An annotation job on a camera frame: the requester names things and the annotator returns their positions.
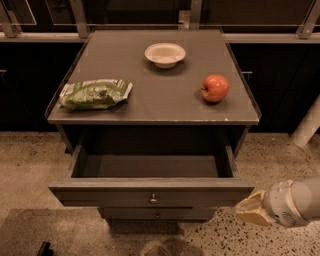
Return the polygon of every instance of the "drawer handle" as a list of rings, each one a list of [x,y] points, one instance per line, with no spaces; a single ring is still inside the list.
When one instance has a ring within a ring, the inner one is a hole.
[[[149,200],[149,204],[157,204],[158,200],[156,198],[156,194],[151,194],[151,198]]]

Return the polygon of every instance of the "terrazzo floor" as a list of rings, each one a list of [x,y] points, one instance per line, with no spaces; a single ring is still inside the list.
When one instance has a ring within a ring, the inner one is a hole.
[[[95,208],[64,208],[47,188],[70,162],[58,133],[0,132],[0,255],[142,256],[160,244],[172,256],[320,255],[320,222],[259,227],[221,207],[208,222],[111,222]],[[237,158],[256,189],[320,175],[320,135],[303,148],[287,134],[249,133]]]

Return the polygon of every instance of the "drawer front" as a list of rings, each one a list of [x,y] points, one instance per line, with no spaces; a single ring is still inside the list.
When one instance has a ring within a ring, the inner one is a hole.
[[[107,220],[198,220],[212,218],[215,208],[102,208]]]
[[[141,192],[109,191],[95,188],[52,188],[52,192],[65,206],[98,206],[98,207],[217,207],[233,206],[248,196],[249,189],[210,189],[199,191],[199,188],[190,187],[188,190],[175,189],[166,192],[169,188],[154,189]]]

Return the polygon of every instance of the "snack bag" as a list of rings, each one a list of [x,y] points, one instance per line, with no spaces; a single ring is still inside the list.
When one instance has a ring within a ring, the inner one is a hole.
[[[107,109],[128,98],[133,84],[128,80],[100,79],[65,84],[60,103],[70,110]]]

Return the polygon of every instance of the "black object on floor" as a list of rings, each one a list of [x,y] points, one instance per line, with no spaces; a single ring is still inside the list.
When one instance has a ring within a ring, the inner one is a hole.
[[[51,250],[49,242],[42,242],[42,245],[38,251],[37,256],[53,256],[53,250]]]

